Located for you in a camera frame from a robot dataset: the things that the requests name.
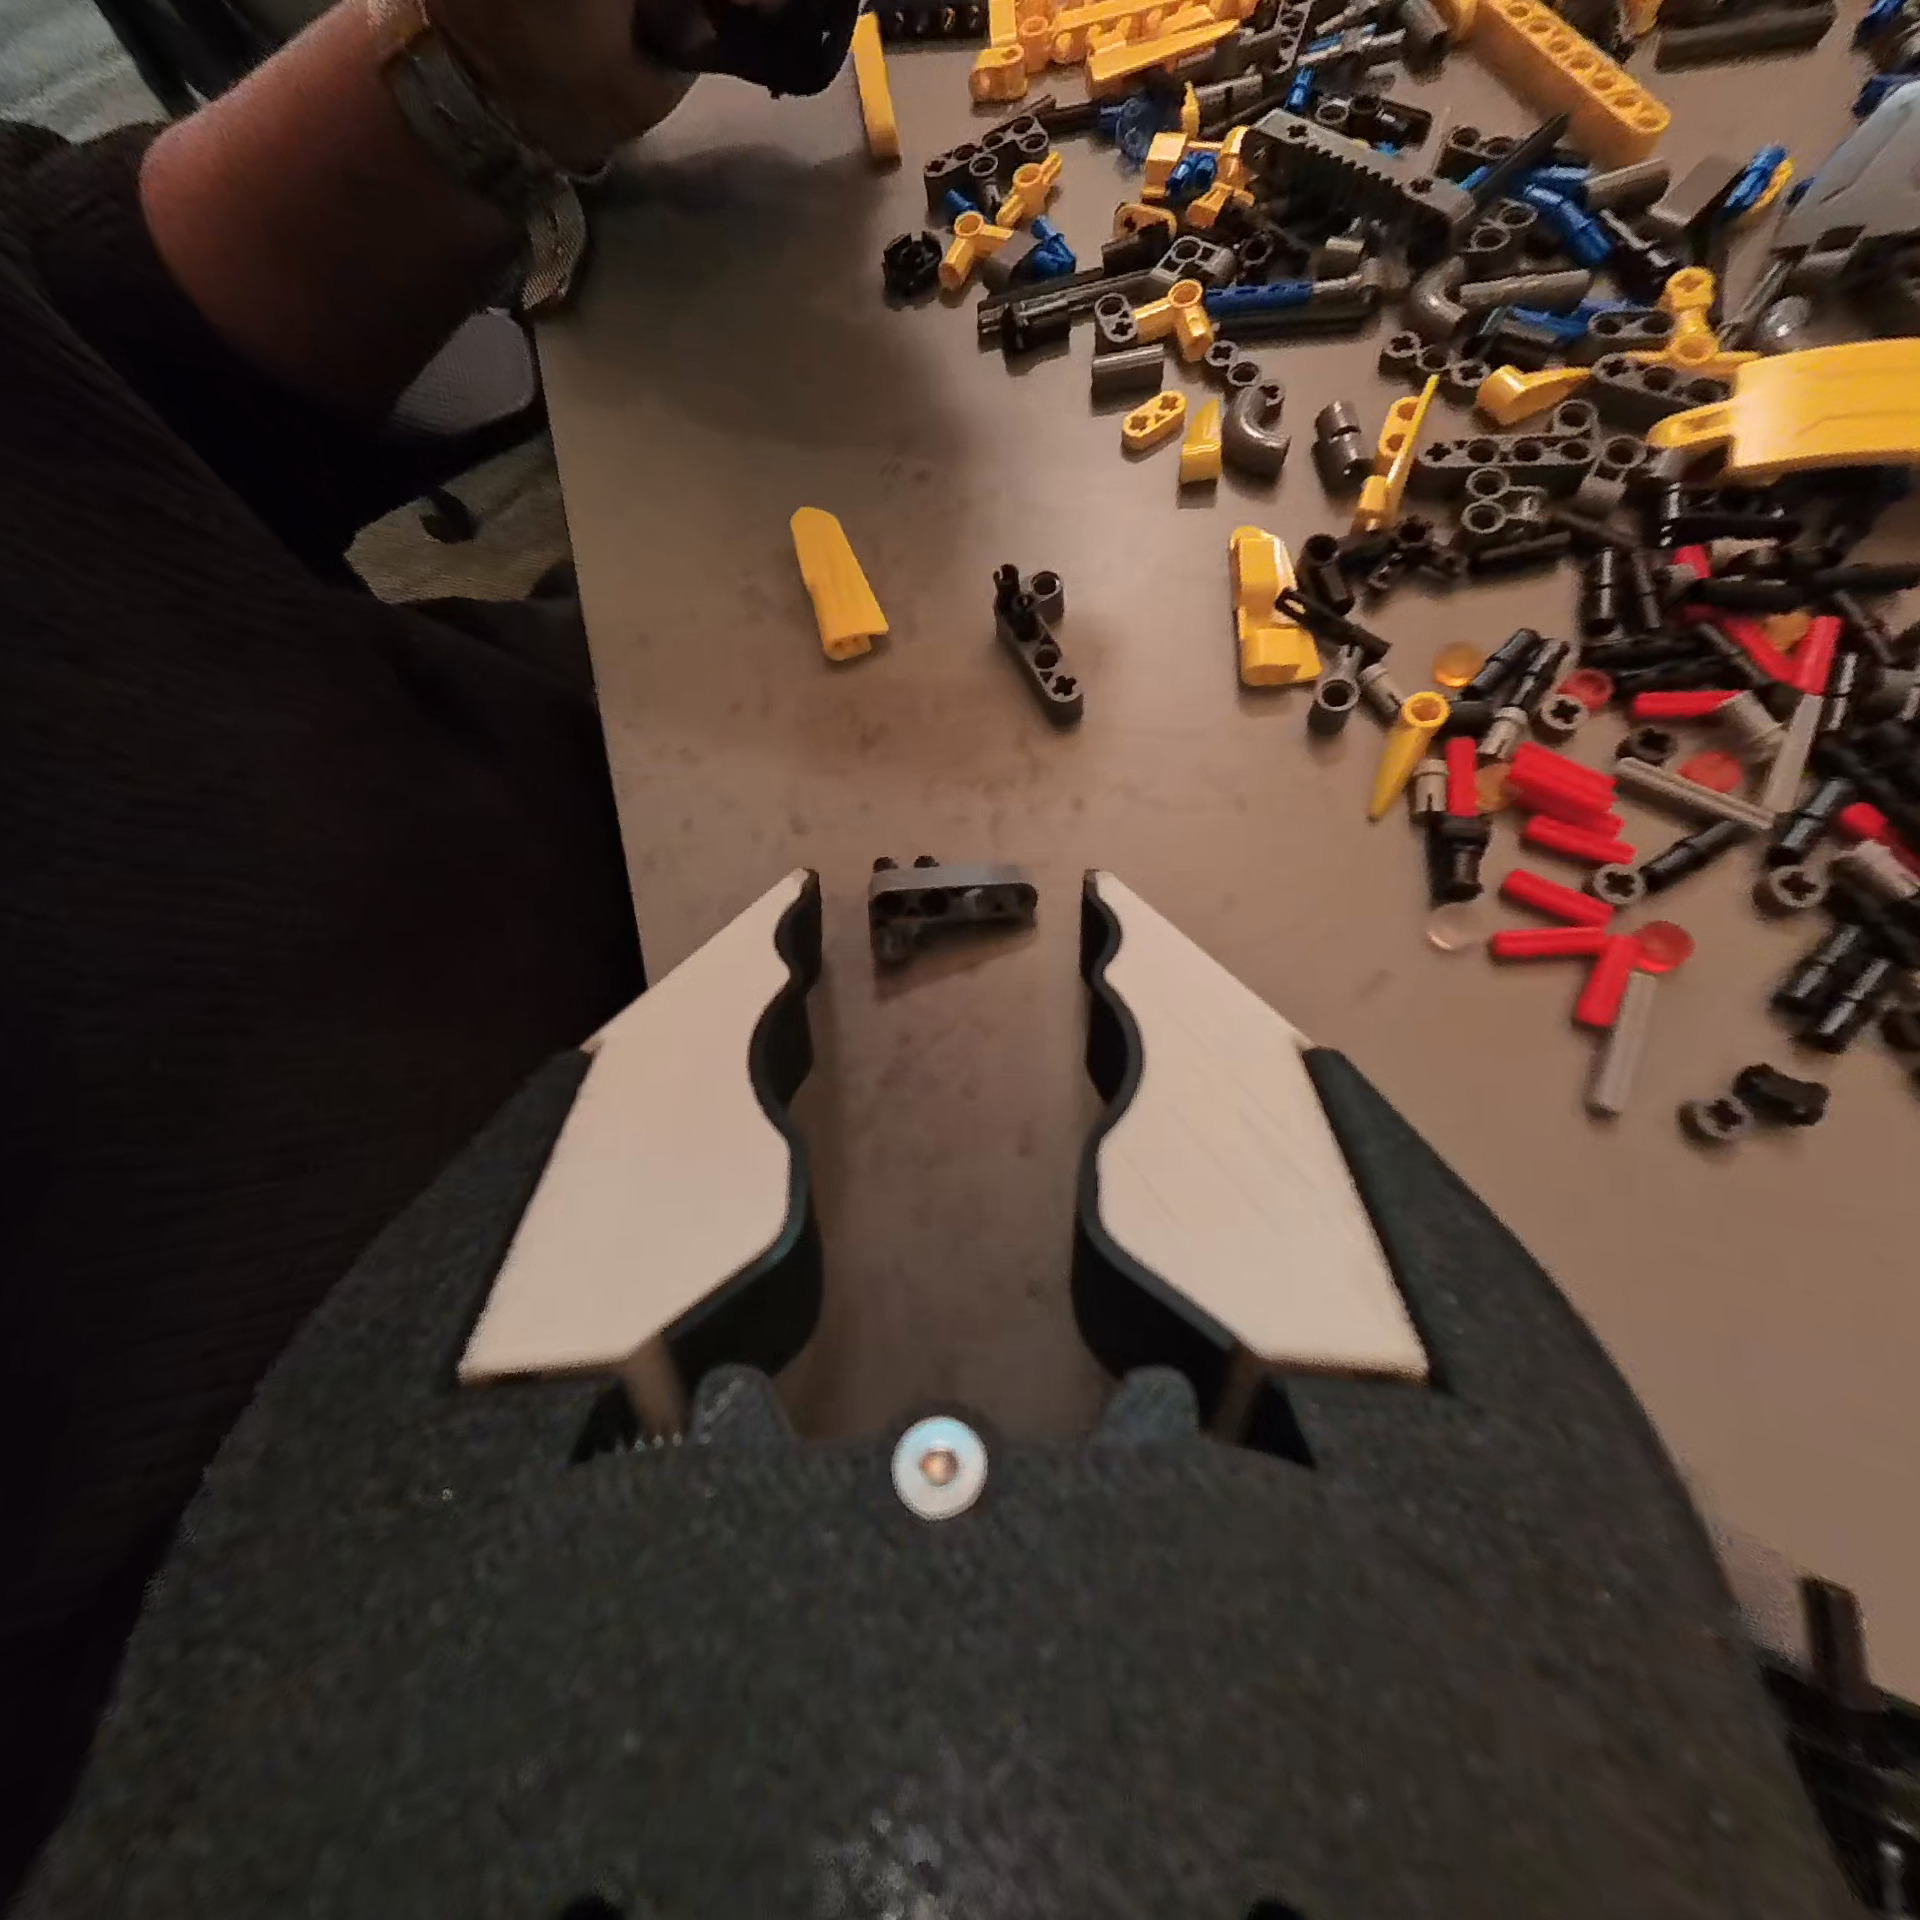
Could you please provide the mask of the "person's left hand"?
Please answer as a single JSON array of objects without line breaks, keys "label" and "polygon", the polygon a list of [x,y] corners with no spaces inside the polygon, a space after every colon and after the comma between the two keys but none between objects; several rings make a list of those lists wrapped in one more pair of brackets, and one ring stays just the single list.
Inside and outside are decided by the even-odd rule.
[{"label": "person's left hand", "polygon": [[484,104],[562,171],[593,177],[659,128],[696,79],[643,53],[624,2],[425,2]]}]

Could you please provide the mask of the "pile of toy building parts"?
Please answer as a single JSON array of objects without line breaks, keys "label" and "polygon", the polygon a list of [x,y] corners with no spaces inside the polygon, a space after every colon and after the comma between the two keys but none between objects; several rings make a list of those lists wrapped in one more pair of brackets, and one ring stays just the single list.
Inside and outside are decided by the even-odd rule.
[{"label": "pile of toy building parts", "polygon": [[1830,928],[1770,996],[1802,1050],[1872,1025],[1915,1052],[1915,560],[1861,555],[1915,467],[1764,484],[1654,455],[1741,367],[1915,339],[1915,242],[1784,285],[1772,237],[1817,173],[1779,140],[1665,152],[1626,58],[1701,73],[1813,56],[1841,5],[862,5],[883,51],[979,41],[997,123],[932,153],[928,218],[880,257],[892,305],[979,293],[1008,362],[1090,325],[1121,447],[1181,490],[1270,490],[1284,386],[1258,360],[1394,328],[1378,427],[1312,423],[1341,531],[1229,536],[1238,683],[1312,691],[1308,730],[1384,730],[1370,817],[1424,839],[1430,943],[1516,866],[1500,965],[1570,959],[1618,1121],[1662,978],[1694,952],[1646,908],[1725,857],[1756,904]]}]

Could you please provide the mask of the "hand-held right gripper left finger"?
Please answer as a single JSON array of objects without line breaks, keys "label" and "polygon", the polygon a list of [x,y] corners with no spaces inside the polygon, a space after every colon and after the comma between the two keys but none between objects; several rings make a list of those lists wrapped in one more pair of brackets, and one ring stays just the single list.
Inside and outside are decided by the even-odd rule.
[{"label": "hand-held right gripper left finger", "polygon": [[794,1100],[813,1068],[824,890],[795,869],[601,1026],[457,1378],[611,1378],[684,1428],[721,1367],[810,1345],[825,1255]]}]

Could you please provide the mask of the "grey wrist band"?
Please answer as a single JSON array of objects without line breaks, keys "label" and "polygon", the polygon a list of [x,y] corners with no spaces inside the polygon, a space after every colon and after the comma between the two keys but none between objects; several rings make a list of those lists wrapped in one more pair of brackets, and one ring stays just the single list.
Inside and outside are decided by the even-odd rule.
[{"label": "grey wrist band", "polygon": [[558,315],[587,255],[579,179],[521,138],[425,5],[365,5],[365,13],[379,79],[417,141],[457,185],[518,226],[518,315]]}]

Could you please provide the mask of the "blue grey toy panel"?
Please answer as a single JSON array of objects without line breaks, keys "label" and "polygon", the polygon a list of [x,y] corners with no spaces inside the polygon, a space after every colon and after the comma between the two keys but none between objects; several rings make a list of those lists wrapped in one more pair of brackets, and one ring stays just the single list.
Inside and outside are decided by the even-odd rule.
[{"label": "blue grey toy panel", "polygon": [[1784,285],[1825,283],[1918,236],[1918,80],[1892,89],[1838,144],[1772,237]]}]

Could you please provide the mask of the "yellow curved wedge piece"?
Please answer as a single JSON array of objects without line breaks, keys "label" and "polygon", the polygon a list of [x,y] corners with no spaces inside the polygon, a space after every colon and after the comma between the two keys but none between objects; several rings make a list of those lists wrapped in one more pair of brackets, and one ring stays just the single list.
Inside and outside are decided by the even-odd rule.
[{"label": "yellow curved wedge piece", "polygon": [[824,656],[846,664],[874,650],[889,634],[889,620],[836,517],[797,508],[788,520],[803,588],[806,593]]}]

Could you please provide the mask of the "person's left forearm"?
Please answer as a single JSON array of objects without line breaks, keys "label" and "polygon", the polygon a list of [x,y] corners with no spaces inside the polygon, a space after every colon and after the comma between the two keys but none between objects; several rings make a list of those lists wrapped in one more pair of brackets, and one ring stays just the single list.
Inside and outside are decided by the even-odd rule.
[{"label": "person's left forearm", "polygon": [[363,5],[336,5],[155,135],[138,200],[174,285],[256,370],[387,417],[521,228],[405,123]]}]

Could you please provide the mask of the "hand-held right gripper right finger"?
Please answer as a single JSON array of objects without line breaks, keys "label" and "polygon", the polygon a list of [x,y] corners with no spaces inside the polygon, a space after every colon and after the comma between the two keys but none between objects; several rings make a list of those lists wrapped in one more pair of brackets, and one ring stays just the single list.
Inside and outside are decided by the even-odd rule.
[{"label": "hand-held right gripper right finger", "polygon": [[1253,1434],[1291,1377],[1428,1385],[1305,1033],[1114,871],[1084,876],[1078,932],[1098,1119],[1072,1315],[1093,1355],[1173,1372],[1213,1436]]}]

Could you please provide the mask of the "grey angled beam with pins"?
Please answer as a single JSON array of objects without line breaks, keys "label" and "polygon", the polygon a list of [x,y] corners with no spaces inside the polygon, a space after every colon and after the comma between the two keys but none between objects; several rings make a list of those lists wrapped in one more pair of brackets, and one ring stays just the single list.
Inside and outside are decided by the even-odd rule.
[{"label": "grey angled beam with pins", "polygon": [[1012,861],[921,856],[904,866],[883,856],[874,861],[866,898],[872,959],[883,970],[898,970],[949,932],[1028,927],[1037,905],[1037,884]]}]

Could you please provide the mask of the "long yellow bar piece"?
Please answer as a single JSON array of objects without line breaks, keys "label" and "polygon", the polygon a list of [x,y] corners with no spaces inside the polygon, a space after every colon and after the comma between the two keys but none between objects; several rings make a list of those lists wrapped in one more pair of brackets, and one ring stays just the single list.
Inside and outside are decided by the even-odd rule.
[{"label": "long yellow bar piece", "polygon": [[880,23],[874,12],[862,9],[854,16],[850,61],[866,153],[880,167],[898,165],[901,135],[897,105],[883,51]]}]

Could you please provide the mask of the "person's torso in dark sweater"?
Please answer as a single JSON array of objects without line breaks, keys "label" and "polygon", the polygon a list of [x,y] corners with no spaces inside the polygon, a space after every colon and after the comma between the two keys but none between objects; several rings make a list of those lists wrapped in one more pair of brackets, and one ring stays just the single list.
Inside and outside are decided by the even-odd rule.
[{"label": "person's torso in dark sweater", "polygon": [[316,1301],[640,991],[584,632],[354,581],[382,433],[179,296],[149,141],[4,128],[4,1738]]}]

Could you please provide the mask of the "dark grey beam with pins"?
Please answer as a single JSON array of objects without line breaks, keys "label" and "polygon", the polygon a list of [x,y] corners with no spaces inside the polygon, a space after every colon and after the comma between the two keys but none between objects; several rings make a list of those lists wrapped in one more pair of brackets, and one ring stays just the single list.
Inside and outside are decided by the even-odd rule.
[{"label": "dark grey beam with pins", "polygon": [[1085,692],[1066,658],[1059,628],[1066,620],[1066,584],[1053,569],[1021,571],[1001,563],[992,576],[995,632],[1014,658],[1026,688],[1057,730],[1082,722]]}]

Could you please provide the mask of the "large yellow curved panel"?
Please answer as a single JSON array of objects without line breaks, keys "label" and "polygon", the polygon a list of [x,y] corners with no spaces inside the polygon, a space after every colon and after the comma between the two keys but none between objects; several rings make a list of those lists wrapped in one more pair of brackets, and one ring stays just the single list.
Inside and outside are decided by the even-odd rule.
[{"label": "large yellow curved panel", "polygon": [[1646,433],[1660,458],[1718,458],[1723,479],[1764,484],[1792,474],[1918,464],[1913,337],[1787,353],[1736,373],[1729,400]]}]

